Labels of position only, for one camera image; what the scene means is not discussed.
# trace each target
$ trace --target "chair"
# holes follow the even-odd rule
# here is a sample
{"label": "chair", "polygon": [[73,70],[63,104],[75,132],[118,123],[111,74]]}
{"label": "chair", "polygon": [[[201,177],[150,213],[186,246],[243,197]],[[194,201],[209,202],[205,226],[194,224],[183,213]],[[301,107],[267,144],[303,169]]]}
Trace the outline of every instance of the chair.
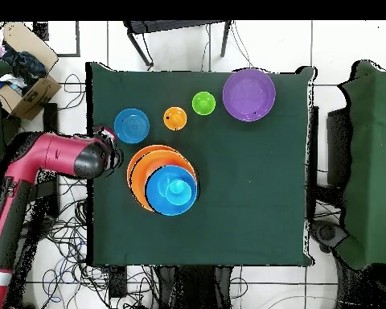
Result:
{"label": "chair", "polygon": [[138,54],[145,62],[146,66],[154,66],[153,62],[151,63],[146,58],[143,50],[138,45],[138,42],[134,38],[134,35],[141,35],[144,33],[159,32],[173,30],[176,28],[182,27],[192,27],[199,25],[207,25],[212,23],[222,23],[224,24],[224,33],[223,33],[223,42],[222,42],[222,51],[221,56],[224,57],[226,52],[226,43],[228,41],[228,32],[230,26],[232,25],[232,20],[150,20],[150,21],[123,21],[125,27],[127,27],[127,36],[130,41],[138,51]]}

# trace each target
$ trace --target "green bowl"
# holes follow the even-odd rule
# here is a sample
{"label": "green bowl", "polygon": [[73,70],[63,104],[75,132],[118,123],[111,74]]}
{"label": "green bowl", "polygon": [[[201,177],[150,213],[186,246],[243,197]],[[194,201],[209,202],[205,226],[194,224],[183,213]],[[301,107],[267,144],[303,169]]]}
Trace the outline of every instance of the green bowl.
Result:
{"label": "green bowl", "polygon": [[216,101],[211,93],[202,91],[195,94],[191,105],[193,110],[199,115],[208,115],[215,109]]}

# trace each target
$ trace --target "white tile floor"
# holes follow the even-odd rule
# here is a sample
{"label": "white tile floor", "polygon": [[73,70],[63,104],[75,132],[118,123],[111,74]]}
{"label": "white tile floor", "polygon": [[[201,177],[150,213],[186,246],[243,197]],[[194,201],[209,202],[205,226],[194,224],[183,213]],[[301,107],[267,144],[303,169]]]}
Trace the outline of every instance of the white tile floor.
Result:
{"label": "white tile floor", "polygon": [[[116,70],[145,71],[142,62],[131,42],[127,39],[122,22],[79,22],[80,57],[60,57],[51,76],[60,83],[82,83],[84,90],[84,62],[96,61]],[[63,29],[63,34],[56,33]],[[59,54],[74,53],[75,44],[73,22],[50,22],[49,44]],[[236,42],[230,34],[226,56],[220,57],[223,23],[211,27],[211,70],[213,72],[230,72],[247,66],[247,61],[240,54]],[[314,81],[314,105],[319,106],[318,168],[327,169],[326,115],[334,109],[345,106],[343,94],[336,84],[348,79],[352,64],[359,59],[370,59],[386,68],[386,21],[238,21],[240,32],[249,56],[255,67],[270,72],[294,72],[301,66],[313,65],[318,69]],[[60,39],[68,40],[62,44]],[[144,49],[142,37],[137,41]],[[180,30],[164,31],[146,35],[150,54],[154,59],[154,71],[192,70],[199,71],[202,63],[203,49],[207,42],[205,27],[191,27]],[[208,70],[208,49],[203,62],[203,69]],[[75,73],[79,81],[70,77]],[[80,91],[79,84],[67,84],[66,93],[62,89],[52,101],[63,107]],[[66,134],[85,133],[86,104],[83,102],[74,109],[60,112],[60,131]],[[23,122],[26,130],[41,130],[41,115],[32,122]],[[318,181],[326,183],[326,174],[319,172]],[[83,188],[75,197],[85,197]],[[63,203],[72,200],[67,193]],[[233,309],[332,309],[335,305],[337,276],[335,261],[330,254],[322,253],[318,244],[309,243],[309,253],[314,258],[314,265],[308,269],[284,266],[246,266],[242,277],[248,283],[247,292],[238,299],[233,299]],[[43,290],[42,277],[46,270],[60,266],[59,250],[50,242],[42,241],[36,255],[33,269],[29,274],[25,301],[33,302],[38,307],[47,300]],[[140,267],[130,267],[129,276],[140,271]],[[240,268],[236,267],[233,277],[238,277]],[[131,284],[138,290],[139,275]],[[50,283],[50,292],[54,283]],[[243,284],[241,292],[246,289]],[[57,291],[57,298],[63,297],[65,304],[74,297],[78,290],[77,283],[64,283]],[[231,295],[240,295],[238,281],[231,285]],[[122,299],[130,303],[132,299]],[[112,300],[113,307],[117,300]],[[143,303],[150,305],[148,293]],[[62,302],[50,302],[46,309],[65,309]],[[97,293],[88,288],[80,288],[76,302],[71,301],[68,309],[107,309],[99,300]]]}

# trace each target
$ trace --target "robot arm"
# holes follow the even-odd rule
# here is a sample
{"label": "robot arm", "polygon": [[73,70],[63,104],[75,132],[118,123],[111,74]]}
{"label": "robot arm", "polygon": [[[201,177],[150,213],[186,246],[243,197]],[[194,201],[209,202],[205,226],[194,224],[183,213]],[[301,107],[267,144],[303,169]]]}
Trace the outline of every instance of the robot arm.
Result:
{"label": "robot arm", "polygon": [[14,138],[0,162],[0,309],[39,169],[94,179],[120,161],[112,137],[103,130],[93,138],[49,133],[21,133]]}

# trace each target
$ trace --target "blue bowl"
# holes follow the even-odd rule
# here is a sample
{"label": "blue bowl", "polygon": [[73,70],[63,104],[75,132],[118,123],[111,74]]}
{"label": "blue bowl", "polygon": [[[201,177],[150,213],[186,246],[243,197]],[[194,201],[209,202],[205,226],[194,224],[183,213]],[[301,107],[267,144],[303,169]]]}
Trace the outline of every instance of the blue bowl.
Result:
{"label": "blue bowl", "polygon": [[114,132],[125,143],[139,143],[149,133],[150,123],[139,109],[122,110],[114,120]]}
{"label": "blue bowl", "polygon": [[160,167],[146,181],[146,199],[149,206],[164,216],[185,213],[196,197],[195,178],[183,167]]}

